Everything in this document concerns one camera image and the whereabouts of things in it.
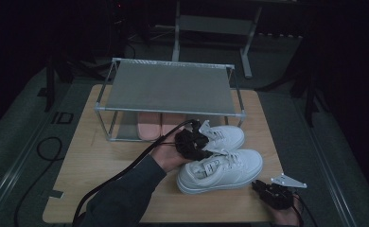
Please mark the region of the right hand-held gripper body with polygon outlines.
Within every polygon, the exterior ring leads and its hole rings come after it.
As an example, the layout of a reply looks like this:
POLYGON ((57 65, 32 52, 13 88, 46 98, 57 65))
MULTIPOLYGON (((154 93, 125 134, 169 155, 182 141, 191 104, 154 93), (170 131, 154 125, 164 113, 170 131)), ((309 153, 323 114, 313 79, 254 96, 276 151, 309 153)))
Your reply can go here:
POLYGON ((284 210, 293 206, 293 193, 290 190, 292 188, 307 188, 308 185, 282 173, 271 178, 271 183, 261 182, 260 187, 260 199, 273 209, 284 210))

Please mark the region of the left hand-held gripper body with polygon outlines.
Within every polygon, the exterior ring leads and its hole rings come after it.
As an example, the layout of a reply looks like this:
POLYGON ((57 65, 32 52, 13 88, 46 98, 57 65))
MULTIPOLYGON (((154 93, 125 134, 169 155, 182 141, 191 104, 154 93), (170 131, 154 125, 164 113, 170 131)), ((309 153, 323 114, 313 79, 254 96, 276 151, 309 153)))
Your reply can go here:
POLYGON ((214 132, 209 125, 209 121, 203 123, 191 120, 192 130, 183 129, 175 135, 175 148, 182 156, 188 160, 200 161, 217 153, 216 148, 212 148, 214 142, 220 139, 217 132, 214 132))

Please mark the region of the white sneaker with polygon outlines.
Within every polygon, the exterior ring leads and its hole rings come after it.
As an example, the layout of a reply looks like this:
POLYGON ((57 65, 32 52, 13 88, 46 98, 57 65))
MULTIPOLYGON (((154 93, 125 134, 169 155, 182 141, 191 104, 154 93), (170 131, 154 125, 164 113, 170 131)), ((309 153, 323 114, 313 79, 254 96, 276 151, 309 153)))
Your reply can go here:
POLYGON ((208 138, 202 149, 221 154, 240 148, 245 141, 241 128, 230 125, 211 127, 208 120, 202 123, 199 132, 208 138))
POLYGON ((177 176, 179 189, 186 194, 237 189, 247 186, 263 168, 263 158, 253 149, 214 154, 184 165, 177 176))

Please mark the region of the grey metal shoe rack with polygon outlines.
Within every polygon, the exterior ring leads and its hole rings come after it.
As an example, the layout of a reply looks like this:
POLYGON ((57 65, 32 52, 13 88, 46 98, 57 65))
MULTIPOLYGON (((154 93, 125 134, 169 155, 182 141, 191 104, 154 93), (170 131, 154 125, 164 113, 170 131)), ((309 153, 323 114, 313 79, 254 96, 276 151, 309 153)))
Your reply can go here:
POLYGON ((109 141, 137 141, 141 112, 183 114, 211 125, 239 127, 246 118, 232 64, 112 59, 95 105, 109 141))

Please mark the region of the person's right hand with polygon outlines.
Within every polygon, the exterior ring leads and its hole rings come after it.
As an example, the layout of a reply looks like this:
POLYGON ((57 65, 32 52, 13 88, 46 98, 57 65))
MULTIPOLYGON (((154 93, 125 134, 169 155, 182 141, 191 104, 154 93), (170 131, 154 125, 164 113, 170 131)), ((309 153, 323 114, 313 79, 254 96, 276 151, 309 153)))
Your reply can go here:
POLYGON ((301 218, 301 205, 298 201, 285 210, 275 210, 268 207, 273 217, 272 227, 302 227, 304 222, 301 218))

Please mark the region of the person's left hand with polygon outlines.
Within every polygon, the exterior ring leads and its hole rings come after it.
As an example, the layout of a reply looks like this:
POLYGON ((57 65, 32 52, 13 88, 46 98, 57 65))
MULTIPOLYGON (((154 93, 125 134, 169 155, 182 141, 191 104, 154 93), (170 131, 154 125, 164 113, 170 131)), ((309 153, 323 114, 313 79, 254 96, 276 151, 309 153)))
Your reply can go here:
POLYGON ((175 141, 175 135, 171 134, 163 145, 157 146, 150 154, 154 161, 165 172, 169 172, 176 167, 189 163, 189 160, 185 159, 180 152, 176 150, 173 145, 175 141))

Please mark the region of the pink slipper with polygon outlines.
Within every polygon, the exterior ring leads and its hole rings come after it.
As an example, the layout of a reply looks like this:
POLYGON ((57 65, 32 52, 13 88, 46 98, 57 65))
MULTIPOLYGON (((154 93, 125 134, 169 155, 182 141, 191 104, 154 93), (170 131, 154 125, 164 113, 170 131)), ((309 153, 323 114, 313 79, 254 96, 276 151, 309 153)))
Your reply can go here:
POLYGON ((163 113, 161 133, 166 135, 175 127, 185 122, 185 115, 181 113, 163 113))
POLYGON ((152 141, 160 137, 161 119, 158 113, 139 113, 137 116, 137 132, 142 140, 152 141))

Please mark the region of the dark tripod stand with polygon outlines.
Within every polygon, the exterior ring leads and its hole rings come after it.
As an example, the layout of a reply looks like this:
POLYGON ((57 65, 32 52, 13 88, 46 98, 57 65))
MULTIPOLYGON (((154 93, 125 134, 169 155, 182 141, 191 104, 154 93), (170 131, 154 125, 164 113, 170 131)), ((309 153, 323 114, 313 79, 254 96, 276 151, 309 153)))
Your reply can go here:
POLYGON ((72 69, 75 68, 84 76, 96 80, 104 80, 105 77, 101 76, 99 72, 107 69, 109 66, 110 64, 106 63, 90 67, 65 53, 51 56, 45 68, 46 86, 42 88, 38 94, 38 96, 44 96, 46 98, 44 111, 49 112, 55 102, 55 75, 59 76, 60 81, 71 83, 74 79, 72 69))
POLYGON ((318 100, 325 111, 327 110, 323 100, 317 94, 318 76, 319 67, 317 64, 308 69, 301 69, 293 75, 294 83, 290 89, 291 97, 300 98, 302 95, 306 95, 304 118, 311 128, 313 128, 313 114, 318 112, 315 100, 318 100))

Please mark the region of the grey metal desk frame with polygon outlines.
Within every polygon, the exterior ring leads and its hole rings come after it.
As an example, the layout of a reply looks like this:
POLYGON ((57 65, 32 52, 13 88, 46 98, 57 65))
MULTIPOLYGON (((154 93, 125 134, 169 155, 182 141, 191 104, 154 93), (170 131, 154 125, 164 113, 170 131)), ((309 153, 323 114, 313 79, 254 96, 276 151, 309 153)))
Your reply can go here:
POLYGON ((176 0, 174 45, 171 60, 178 61, 180 58, 180 32, 182 30, 241 35, 247 38, 247 42, 239 49, 239 55, 242 62, 244 77, 250 79, 253 73, 248 53, 255 36, 261 11, 262 7, 258 7, 252 20, 187 15, 181 13, 181 0, 176 0))

